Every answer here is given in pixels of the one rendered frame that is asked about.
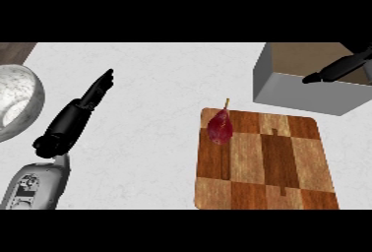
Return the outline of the checkered wooden cutting board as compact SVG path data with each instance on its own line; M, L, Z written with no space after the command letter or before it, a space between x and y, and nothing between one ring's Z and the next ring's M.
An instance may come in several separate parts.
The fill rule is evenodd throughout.
M195 207L201 210L339 207L318 122L232 110L225 145L200 132Z

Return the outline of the white marbled bowl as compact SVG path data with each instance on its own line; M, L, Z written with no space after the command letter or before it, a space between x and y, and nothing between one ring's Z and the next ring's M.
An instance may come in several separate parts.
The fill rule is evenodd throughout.
M33 70L17 64L0 65L0 143L29 129L45 103L46 90Z

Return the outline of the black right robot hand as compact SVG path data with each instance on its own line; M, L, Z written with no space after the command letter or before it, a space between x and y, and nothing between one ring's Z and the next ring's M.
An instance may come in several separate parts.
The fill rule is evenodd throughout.
M319 72L305 77L305 84L336 82L361 67L372 64L372 42L343 41L340 44L352 54L339 58Z

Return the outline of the dark red squash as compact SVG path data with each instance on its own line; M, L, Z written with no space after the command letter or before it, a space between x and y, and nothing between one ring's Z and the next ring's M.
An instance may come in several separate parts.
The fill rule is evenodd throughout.
M210 140L218 145L225 145L234 137L234 124L229 116L229 104L231 101L226 100L225 108L210 120L207 127Z

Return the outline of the grey open cardboard box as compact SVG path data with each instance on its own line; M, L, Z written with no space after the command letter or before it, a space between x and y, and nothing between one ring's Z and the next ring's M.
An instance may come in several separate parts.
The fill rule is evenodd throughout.
M372 100L372 48L340 42L268 42L253 68L253 101L343 115Z

